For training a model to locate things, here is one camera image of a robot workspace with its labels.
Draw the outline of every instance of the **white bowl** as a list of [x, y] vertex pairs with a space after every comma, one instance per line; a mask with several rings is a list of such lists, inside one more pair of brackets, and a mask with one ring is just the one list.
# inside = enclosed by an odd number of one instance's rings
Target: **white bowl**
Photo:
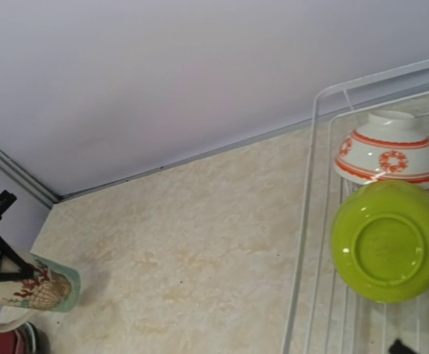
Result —
[[429, 188], [429, 138], [415, 130], [416, 117], [375, 111], [342, 142], [335, 171], [357, 184], [385, 179]]

